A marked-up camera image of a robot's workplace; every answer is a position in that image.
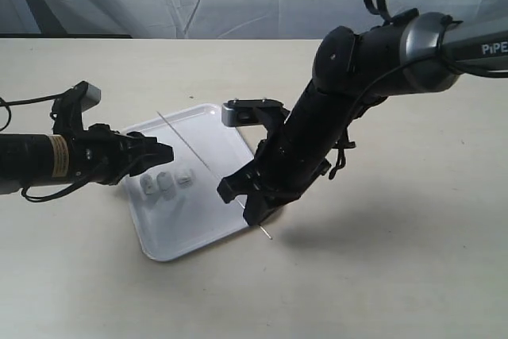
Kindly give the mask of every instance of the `table surface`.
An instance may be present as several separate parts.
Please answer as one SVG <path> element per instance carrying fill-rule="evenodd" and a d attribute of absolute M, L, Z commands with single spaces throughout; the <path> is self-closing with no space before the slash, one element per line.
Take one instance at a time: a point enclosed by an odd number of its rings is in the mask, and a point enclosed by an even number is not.
<path fill-rule="evenodd" d="M 235 97 L 292 107 L 317 46 L 0 40 L 0 95 L 85 79 L 102 89 L 85 123 L 116 129 Z M 353 123 L 346 169 L 267 226 L 273 241 L 254 229 L 169 264 L 141 252 L 118 187 L 2 196 L 0 337 L 502 337 L 507 99 L 506 80 L 468 76 L 391 98 Z M 8 132 L 50 133 L 49 107 L 14 108 Z M 242 133 L 254 147 L 264 131 Z"/>

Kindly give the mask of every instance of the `plastic tray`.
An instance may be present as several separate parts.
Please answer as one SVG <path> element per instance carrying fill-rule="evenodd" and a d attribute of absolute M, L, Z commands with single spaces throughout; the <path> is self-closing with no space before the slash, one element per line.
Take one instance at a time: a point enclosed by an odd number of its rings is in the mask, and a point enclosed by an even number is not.
<path fill-rule="evenodd" d="M 139 131 L 173 147 L 173 162 L 145 172 L 155 184 L 162 171 L 174 178 L 182 169 L 193 174 L 189 187 L 180 187 L 175 179 L 176 194 L 169 200 L 160 191 L 146 195 L 140 185 L 143 175 L 122 181 L 141 248 L 157 261 L 173 260 L 247 227 L 242 217 L 245 197 L 225 204 L 216 189 L 220 178 L 252 159 L 252 152 L 238 131 L 221 123 L 219 106 L 205 104 L 164 117 L 210 169 L 160 117 L 124 131 Z"/>

